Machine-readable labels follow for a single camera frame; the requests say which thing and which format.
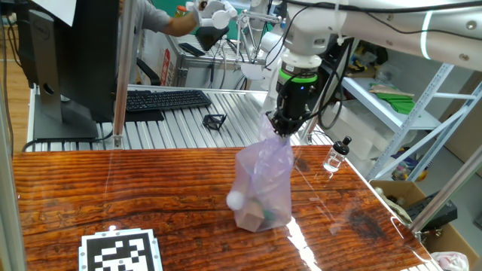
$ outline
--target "black clip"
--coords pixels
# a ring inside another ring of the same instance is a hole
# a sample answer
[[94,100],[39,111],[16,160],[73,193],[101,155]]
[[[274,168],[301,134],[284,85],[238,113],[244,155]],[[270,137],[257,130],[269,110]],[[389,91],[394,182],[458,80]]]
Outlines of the black clip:
[[207,114],[204,116],[203,125],[219,131],[226,120],[227,114]]

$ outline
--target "computer monitor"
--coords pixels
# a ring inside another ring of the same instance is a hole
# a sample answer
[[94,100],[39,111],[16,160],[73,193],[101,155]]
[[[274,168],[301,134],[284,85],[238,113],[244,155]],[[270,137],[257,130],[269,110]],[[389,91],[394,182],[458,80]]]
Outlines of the computer monitor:
[[72,27],[33,2],[14,11],[20,62],[40,90],[34,139],[98,137],[96,121],[114,116],[119,1],[77,1]]

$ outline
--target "gray sleeve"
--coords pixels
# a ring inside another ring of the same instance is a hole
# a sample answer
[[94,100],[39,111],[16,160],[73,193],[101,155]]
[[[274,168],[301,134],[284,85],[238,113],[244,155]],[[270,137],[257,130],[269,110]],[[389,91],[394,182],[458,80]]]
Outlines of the gray sleeve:
[[162,32],[169,24],[171,17],[165,11],[156,9],[147,0],[138,0],[142,12],[142,28],[154,32]]

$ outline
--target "plastic bag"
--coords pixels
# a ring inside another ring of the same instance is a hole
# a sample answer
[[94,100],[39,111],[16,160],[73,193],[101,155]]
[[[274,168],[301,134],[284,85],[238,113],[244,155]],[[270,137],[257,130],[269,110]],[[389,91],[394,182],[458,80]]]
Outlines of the plastic bag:
[[236,179],[227,195],[236,225],[252,232],[291,221],[293,151],[289,139],[275,134],[267,116],[262,116],[261,142],[236,155]]
[[467,256],[459,252],[434,252],[430,254],[438,265],[447,271],[468,271]]

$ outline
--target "keyboard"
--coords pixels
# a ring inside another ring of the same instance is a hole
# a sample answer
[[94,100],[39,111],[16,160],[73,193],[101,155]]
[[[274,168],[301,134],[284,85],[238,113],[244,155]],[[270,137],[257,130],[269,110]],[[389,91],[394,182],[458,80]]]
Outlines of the keyboard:
[[211,105],[211,100],[200,90],[151,92],[128,91],[126,110],[129,112],[169,110]]

